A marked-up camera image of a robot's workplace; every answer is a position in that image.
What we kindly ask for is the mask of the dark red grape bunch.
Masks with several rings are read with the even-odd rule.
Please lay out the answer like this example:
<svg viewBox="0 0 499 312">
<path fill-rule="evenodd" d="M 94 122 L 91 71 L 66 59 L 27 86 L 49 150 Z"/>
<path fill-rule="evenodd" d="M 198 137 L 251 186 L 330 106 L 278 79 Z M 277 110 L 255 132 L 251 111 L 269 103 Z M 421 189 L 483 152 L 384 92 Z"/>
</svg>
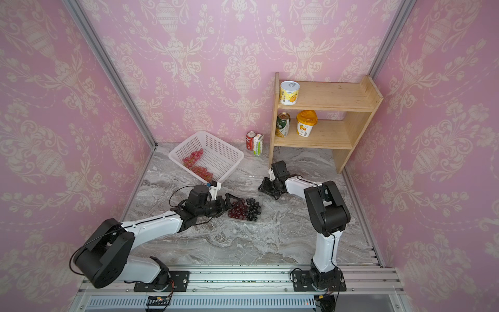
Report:
<svg viewBox="0 0 499 312">
<path fill-rule="evenodd" d="M 228 217 L 237 220 L 247 220 L 246 202 L 244 199 L 233 202 L 232 208 L 228 211 Z"/>
</svg>

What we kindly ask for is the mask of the black grape bunch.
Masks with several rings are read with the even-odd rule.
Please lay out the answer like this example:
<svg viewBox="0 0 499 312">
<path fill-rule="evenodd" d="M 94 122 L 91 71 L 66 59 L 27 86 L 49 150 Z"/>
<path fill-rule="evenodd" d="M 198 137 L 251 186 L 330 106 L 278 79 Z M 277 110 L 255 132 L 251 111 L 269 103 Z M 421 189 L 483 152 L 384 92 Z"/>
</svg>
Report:
<svg viewBox="0 0 499 312">
<path fill-rule="evenodd" d="M 260 203 L 254 198 L 247 198 L 246 206 L 247 221 L 256 222 L 261 215 L 262 208 Z"/>
</svg>

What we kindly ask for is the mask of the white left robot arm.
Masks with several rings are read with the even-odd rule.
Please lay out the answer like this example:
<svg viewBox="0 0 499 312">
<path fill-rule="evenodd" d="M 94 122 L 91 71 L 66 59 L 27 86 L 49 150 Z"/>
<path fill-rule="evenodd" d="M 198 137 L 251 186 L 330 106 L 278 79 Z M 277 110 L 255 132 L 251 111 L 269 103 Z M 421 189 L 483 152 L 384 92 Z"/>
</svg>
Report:
<svg viewBox="0 0 499 312">
<path fill-rule="evenodd" d="M 215 218 L 232 208 L 231 199 L 218 196 L 197 207 L 188 200 L 166 213 L 131 222 L 109 218 L 70 258 L 70 269 L 78 268 L 96 289 L 114 282 L 143 283 L 154 291 L 173 287 L 170 269 L 157 257 L 135 257 L 131 251 L 156 240 L 197 226 L 200 217 Z"/>
</svg>

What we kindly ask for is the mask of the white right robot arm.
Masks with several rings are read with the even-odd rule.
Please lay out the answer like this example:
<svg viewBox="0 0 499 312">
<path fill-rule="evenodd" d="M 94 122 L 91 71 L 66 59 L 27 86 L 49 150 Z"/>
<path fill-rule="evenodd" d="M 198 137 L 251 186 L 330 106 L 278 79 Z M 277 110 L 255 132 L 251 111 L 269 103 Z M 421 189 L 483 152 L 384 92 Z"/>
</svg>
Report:
<svg viewBox="0 0 499 312">
<path fill-rule="evenodd" d="M 309 219 L 317 233 L 309 278 L 317 289 L 345 291 L 343 272 L 337 265 L 340 238 L 351 221 L 350 212 L 333 181 L 315 183 L 301 176 L 286 180 L 264 178 L 258 191 L 274 199 L 283 194 L 296 195 L 306 202 Z"/>
</svg>

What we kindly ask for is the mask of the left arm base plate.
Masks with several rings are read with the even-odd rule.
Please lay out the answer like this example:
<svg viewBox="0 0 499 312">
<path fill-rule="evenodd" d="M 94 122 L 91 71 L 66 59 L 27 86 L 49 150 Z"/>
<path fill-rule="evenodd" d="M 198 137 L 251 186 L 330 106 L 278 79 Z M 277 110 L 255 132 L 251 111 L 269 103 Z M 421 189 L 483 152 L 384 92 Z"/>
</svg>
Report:
<svg viewBox="0 0 499 312">
<path fill-rule="evenodd" d="M 186 292 L 189 282 L 189 271 L 169 271 L 161 273 L 152 283 L 135 283 L 135 292 Z"/>
</svg>

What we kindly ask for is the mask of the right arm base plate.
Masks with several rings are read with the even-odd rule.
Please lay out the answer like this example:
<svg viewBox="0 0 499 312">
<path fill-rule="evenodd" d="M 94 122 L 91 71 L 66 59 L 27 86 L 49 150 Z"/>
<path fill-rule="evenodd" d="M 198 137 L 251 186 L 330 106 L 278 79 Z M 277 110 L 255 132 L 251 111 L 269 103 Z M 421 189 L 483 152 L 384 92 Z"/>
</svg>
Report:
<svg viewBox="0 0 499 312">
<path fill-rule="evenodd" d="M 343 273 L 338 269 L 327 273 L 294 269 L 289 273 L 289 277 L 295 292 L 344 292 L 347 290 Z"/>
</svg>

